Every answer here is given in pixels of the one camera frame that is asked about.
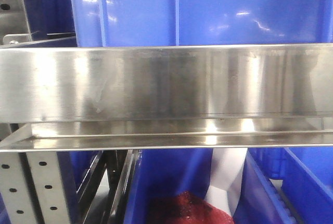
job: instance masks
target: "hole in metal post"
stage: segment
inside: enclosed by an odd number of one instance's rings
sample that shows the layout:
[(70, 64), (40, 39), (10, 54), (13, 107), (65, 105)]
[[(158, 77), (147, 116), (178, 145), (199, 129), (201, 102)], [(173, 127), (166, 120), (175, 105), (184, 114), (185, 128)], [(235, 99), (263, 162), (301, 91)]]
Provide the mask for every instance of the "hole in metal post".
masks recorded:
[(0, 5), (0, 8), (1, 8), (2, 10), (10, 10), (10, 5), (9, 5), (9, 4), (1, 4), (1, 5)]

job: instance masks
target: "blue bin wall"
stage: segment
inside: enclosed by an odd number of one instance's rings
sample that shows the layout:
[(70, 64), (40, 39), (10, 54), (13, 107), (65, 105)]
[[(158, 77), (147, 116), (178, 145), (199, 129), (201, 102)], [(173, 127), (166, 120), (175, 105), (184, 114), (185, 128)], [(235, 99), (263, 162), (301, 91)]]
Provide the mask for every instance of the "blue bin wall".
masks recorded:
[(286, 171), (284, 148), (254, 147), (249, 148), (249, 152), (268, 178), (275, 180), (284, 178)]
[(74, 32), (71, 0), (42, 0), (47, 33)]
[(5, 209), (5, 204), (0, 195), (0, 224), (10, 224), (10, 220)]
[(73, 173), (76, 189), (79, 188), (85, 172), (91, 165), (91, 160), (97, 153), (95, 151), (72, 151), (70, 157), (73, 165)]
[[(212, 149), (143, 150), (127, 203), (125, 224), (144, 224), (149, 201), (190, 190), (204, 198), (210, 181)], [(247, 156), (236, 224), (295, 224), (273, 185)]]
[(72, 0), (80, 46), (330, 42), (332, 0)]
[(282, 190), (306, 223), (333, 223), (333, 147), (286, 148)]

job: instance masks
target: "red object in bin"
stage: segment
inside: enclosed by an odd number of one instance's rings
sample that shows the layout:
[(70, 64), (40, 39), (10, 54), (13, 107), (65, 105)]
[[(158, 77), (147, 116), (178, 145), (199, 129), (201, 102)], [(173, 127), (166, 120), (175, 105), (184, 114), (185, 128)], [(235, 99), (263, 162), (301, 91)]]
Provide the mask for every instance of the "red object in bin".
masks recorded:
[(176, 197), (153, 199), (147, 224), (234, 224), (234, 221), (226, 212), (186, 191)]

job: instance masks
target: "shelf lip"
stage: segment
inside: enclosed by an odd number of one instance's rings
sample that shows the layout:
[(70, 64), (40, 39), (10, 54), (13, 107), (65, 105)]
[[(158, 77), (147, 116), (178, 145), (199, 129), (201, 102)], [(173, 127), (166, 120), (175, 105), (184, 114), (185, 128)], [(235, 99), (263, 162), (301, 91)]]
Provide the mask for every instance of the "shelf lip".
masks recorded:
[(333, 117), (32, 123), (0, 152), (333, 145)]
[(333, 133), (202, 136), (118, 136), (113, 138), (30, 138), (0, 147), (2, 152), (138, 150), (151, 148), (333, 146)]

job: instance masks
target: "reflective metal surface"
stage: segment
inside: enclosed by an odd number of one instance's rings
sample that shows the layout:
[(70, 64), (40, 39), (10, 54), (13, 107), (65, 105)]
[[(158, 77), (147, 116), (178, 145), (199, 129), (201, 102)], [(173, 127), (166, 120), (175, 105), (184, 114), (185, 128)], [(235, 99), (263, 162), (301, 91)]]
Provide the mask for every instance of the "reflective metal surface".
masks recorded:
[(26, 40), (46, 38), (42, 0), (0, 0), (0, 44), (8, 34), (29, 34)]
[(44, 223), (25, 154), (0, 155), (0, 192), (11, 224)]
[(27, 43), (17, 43), (9, 45), (0, 45), (0, 49), (5, 48), (42, 48), (42, 47), (77, 47), (76, 37), (56, 38), (50, 40), (40, 40)]
[(0, 152), (333, 145), (333, 118), (245, 118), (34, 123)]
[(0, 50), (0, 122), (332, 116), (332, 44)]
[(135, 165), (140, 154), (141, 152), (138, 150), (128, 150), (127, 152), (107, 224), (123, 223), (124, 221)]
[(68, 152), (27, 153), (45, 224), (76, 224), (78, 198)]

